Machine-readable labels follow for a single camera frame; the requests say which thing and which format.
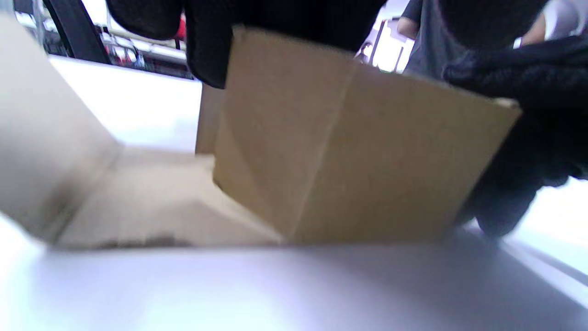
brown cardboard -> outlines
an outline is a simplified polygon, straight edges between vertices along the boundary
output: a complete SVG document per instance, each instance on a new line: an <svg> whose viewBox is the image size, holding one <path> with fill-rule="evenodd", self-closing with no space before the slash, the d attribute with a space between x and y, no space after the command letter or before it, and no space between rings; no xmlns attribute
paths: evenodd
<svg viewBox="0 0 588 331"><path fill-rule="evenodd" d="M434 239L518 115L352 54L238 29L214 178L293 242Z"/></svg>
<svg viewBox="0 0 588 331"><path fill-rule="evenodd" d="M196 154L214 154L219 117L225 106L225 90L202 83L202 97L196 132Z"/></svg>
<svg viewBox="0 0 588 331"><path fill-rule="evenodd" d="M0 15L0 40L0 210L59 247L437 237L517 117L241 30L219 120L222 191L211 155L117 142L14 18Z"/></svg>

table surface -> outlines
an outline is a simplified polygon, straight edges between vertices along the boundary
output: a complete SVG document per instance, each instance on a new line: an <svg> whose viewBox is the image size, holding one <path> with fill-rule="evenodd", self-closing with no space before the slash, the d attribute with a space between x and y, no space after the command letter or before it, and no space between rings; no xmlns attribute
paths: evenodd
<svg viewBox="0 0 588 331"><path fill-rule="evenodd" d="M588 310L499 245L67 252L0 280L12 330L588 330Z"/></svg>

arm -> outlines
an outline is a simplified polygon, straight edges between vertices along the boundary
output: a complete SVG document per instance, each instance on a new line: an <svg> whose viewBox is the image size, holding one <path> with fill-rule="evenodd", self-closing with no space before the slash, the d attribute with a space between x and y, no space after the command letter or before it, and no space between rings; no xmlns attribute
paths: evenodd
<svg viewBox="0 0 588 331"><path fill-rule="evenodd" d="M545 26L545 15L541 14L531 27L531 30L529 30L527 34L523 36L523 39L520 41L520 45L525 46L530 44L538 44L545 41Z"/></svg>
<svg viewBox="0 0 588 331"><path fill-rule="evenodd" d="M401 17L398 20L398 26L396 30L399 34L405 36L406 38L410 38L412 40L416 39L416 35L419 33L420 24L411 20L410 18Z"/></svg>
<svg viewBox="0 0 588 331"><path fill-rule="evenodd" d="M420 13L423 9L423 0L410 0L402 13L396 30L399 34L416 39L420 29Z"/></svg>

gray shirt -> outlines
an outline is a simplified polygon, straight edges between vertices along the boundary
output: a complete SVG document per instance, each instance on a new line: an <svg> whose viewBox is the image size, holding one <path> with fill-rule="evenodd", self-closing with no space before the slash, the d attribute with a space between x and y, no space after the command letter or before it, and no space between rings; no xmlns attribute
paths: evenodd
<svg viewBox="0 0 588 331"><path fill-rule="evenodd" d="M433 0L410 0L402 17L420 24L405 71L442 80L445 65L462 57L466 48L446 32Z"/></svg>

gloved hand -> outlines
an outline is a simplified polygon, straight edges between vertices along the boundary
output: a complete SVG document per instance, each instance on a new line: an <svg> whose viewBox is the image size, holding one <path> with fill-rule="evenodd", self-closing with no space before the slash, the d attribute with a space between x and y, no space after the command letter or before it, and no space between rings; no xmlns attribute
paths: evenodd
<svg viewBox="0 0 588 331"><path fill-rule="evenodd" d="M224 88L232 27L245 24L356 52L386 0L106 0L128 31L171 39L186 14L188 66Z"/></svg>
<svg viewBox="0 0 588 331"><path fill-rule="evenodd" d="M465 203L484 232L512 231L543 186L588 179L588 39L471 53L444 79L488 97L518 100L523 115Z"/></svg>

